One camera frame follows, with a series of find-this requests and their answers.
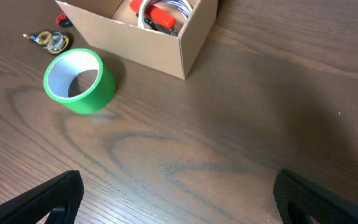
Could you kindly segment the open cardboard box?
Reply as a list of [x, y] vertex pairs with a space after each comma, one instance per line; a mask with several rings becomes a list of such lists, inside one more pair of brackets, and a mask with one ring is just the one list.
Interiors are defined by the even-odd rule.
[[142, 65], [185, 79], [216, 19], [217, 0], [190, 1], [188, 19], [172, 6], [163, 9], [177, 19], [177, 36], [137, 25], [124, 0], [61, 0], [57, 4], [85, 41]]

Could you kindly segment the green tape roll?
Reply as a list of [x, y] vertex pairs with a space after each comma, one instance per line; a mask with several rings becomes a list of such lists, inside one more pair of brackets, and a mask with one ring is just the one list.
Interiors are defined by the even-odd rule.
[[[94, 82], [83, 93], [70, 96], [72, 81], [88, 70], [96, 71]], [[73, 112], [93, 114], [112, 100], [116, 80], [96, 52], [78, 48], [68, 50], [52, 60], [44, 74], [44, 89], [51, 99]]]

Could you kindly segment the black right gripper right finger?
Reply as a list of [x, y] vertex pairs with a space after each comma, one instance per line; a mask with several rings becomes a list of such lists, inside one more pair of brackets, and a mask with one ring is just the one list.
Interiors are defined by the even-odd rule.
[[284, 223], [358, 223], [358, 204], [288, 169], [277, 174], [273, 196]]

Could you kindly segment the red black stapler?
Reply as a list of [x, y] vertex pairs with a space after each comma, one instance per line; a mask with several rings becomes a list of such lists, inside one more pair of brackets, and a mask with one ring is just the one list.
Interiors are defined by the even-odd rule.
[[155, 6], [157, 3], [171, 4], [179, 7], [180, 1], [149, 1], [146, 4], [144, 12], [144, 22], [152, 28], [152, 30], [163, 32], [164, 34], [177, 36], [175, 25], [177, 20], [167, 11]]

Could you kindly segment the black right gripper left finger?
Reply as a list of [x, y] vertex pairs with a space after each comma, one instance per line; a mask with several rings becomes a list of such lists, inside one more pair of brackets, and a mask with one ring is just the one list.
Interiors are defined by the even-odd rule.
[[84, 194], [78, 170], [68, 170], [0, 205], [0, 223], [73, 224]]

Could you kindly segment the white tape roll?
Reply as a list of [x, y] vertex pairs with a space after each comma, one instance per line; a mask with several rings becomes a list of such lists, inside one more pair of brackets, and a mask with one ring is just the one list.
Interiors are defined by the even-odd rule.
[[[145, 6], [148, 4], [149, 1], [162, 1], [162, 0], [142, 0], [137, 2], [137, 26], [145, 29], [146, 23], [144, 22], [145, 16]], [[193, 7], [192, 5], [186, 0], [166, 0], [166, 1], [180, 1], [181, 4], [179, 7], [176, 7], [183, 15], [185, 19], [188, 19], [191, 16]]]

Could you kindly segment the red utility knife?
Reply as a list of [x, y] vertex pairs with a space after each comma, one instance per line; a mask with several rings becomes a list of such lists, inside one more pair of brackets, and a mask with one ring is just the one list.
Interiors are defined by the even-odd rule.
[[67, 15], [65, 13], [61, 13], [59, 14], [56, 19], [55, 22], [60, 26], [60, 27], [71, 27], [73, 26], [71, 20], [69, 20], [69, 18], [67, 17]]

